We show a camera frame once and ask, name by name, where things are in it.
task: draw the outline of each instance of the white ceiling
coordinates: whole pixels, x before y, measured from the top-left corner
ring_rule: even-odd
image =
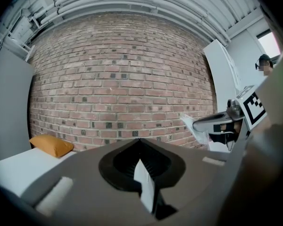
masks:
[[[41,17],[35,15],[55,2]],[[190,30],[206,41],[218,39],[223,45],[245,26],[258,20],[257,0],[15,0],[0,20],[0,39],[7,29],[23,42],[76,16],[105,11],[131,11],[158,16]],[[57,18],[47,20],[47,16]]]

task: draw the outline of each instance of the person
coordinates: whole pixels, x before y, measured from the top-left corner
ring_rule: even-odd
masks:
[[[274,69],[274,63],[271,61],[270,57],[263,54],[259,58],[259,71],[263,71],[264,76],[268,76]]]

